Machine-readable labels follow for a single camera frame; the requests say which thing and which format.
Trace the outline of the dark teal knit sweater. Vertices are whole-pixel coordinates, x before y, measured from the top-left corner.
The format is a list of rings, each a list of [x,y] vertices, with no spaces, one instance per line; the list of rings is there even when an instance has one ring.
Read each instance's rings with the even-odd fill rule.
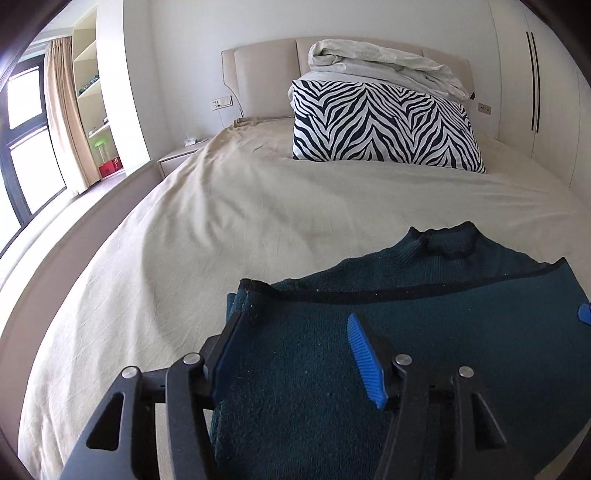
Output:
[[[348,321],[432,382],[467,366],[534,471],[590,418],[588,298],[566,260],[539,262],[472,223],[300,279],[245,279],[218,368],[213,454],[225,479],[369,479],[394,411],[363,385]]]

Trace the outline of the beige bed sheet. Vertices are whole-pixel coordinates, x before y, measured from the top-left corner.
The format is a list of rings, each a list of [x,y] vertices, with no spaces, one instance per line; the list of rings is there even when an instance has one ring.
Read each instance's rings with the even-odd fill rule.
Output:
[[[29,376],[18,455],[56,479],[126,366],[170,365],[214,334],[243,278],[269,283],[396,244],[410,228],[474,223],[590,284],[590,211],[556,176],[477,137],[486,170],[297,161],[293,122],[240,120],[155,187],[94,255],[52,320]]]

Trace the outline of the white bedside table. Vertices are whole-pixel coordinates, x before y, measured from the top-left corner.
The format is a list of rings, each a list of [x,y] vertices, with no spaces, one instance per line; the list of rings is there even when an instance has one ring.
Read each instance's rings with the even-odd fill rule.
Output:
[[[211,139],[209,138],[197,141],[197,143],[188,146],[183,146],[182,148],[174,150],[158,159],[157,163],[162,178],[166,178],[170,173],[172,173],[176,168],[178,168],[182,163],[184,163],[190,156],[204,149],[204,147],[209,143],[209,141],[211,141]]]

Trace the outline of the red storage box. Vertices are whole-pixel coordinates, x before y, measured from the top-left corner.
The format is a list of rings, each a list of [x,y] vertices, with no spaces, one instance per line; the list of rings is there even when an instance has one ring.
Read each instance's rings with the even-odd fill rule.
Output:
[[[118,156],[105,161],[99,167],[99,173],[102,178],[107,178],[108,176],[118,172],[123,168],[122,162]]]

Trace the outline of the green lamp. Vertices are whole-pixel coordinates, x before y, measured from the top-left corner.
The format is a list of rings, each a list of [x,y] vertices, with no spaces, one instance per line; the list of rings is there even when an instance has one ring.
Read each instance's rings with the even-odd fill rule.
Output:
[[[107,140],[106,139],[99,139],[94,143],[94,148],[98,152],[100,162],[104,164],[109,160],[108,151],[106,147]]]

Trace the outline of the zebra print pillow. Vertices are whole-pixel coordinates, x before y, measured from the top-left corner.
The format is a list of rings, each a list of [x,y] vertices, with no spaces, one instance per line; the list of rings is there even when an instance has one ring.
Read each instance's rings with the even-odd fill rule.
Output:
[[[297,79],[290,106],[297,160],[486,172],[466,109],[453,100],[383,83]]]

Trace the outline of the beige upholstered headboard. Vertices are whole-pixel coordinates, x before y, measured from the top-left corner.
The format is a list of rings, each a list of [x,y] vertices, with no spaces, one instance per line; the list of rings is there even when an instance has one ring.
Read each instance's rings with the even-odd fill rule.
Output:
[[[308,51],[315,42],[325,38],[328,37],[287,38],[222,51],[223,82],[242,109],[242,116],[293,116],[287,97],[288,88],[291,82],[308,73]],[[337,39],[365,41],[445,64],[468,90],[469,99],[474,99],[475,83],[468,60],[432,48],[398,41],[348,36]]]

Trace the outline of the crumpled white duvet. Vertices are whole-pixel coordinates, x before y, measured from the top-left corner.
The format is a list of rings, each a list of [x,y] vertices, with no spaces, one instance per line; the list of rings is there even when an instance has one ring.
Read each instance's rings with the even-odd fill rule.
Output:
[[[458,102],[471,100],[474,95],[474,88],[468,88],[446,64],[365,41],[315,42],[308,50],[308,66],[311,71],[389,82]]]

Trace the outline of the beige curtain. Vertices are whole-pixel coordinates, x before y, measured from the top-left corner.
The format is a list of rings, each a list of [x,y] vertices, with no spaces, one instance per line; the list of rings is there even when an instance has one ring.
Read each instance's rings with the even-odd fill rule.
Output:
[[[65,182],[74,195],[100,180],[82,125],[74,84],[72,37],[53,39],[44,59],[44,94],[52,146]]]

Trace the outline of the white shelf unit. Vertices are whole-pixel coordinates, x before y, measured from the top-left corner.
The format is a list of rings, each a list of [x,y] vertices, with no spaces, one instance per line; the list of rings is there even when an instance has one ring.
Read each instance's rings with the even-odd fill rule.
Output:
[[[95,166],[102,164],[94,143],[106,139],[109,160],[118,156],[104,104],[97,50],[97,8],[73,28],[72,58],[78,111]]]

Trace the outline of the beige bed frame side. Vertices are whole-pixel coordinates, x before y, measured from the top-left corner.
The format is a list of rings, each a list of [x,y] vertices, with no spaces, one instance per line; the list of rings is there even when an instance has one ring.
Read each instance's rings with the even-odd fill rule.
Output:
[[[160,181],[159,168],[150,162],[71,200],[2,284],[1,431],[12,449],[32,364],[51,321],[100,246]]]

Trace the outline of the small wall socket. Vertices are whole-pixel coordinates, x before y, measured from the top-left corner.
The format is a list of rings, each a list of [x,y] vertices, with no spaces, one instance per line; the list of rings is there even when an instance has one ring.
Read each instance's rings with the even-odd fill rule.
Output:
[[[491,112],[492,112],[492,109],[491,109],[491,107],[489,105],[482,104],[482,103],[480,103],[478,105],[478,110],[479,110],[480,113],[484,113],[486,115],[490,115]]]

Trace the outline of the wall socket panel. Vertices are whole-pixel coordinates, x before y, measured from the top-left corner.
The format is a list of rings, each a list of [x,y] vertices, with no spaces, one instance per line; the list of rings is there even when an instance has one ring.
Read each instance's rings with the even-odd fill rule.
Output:
[[[211,110],[221,110],[233,106],[233,99],[231,95],[219,97],[211,101]]]

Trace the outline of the window with dark frame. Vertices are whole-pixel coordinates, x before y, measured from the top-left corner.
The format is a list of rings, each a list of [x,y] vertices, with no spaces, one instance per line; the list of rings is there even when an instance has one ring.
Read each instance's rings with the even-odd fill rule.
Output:
[[[1,251],[66,189],[49,132],[44,57],[17,64],[1,89]]]

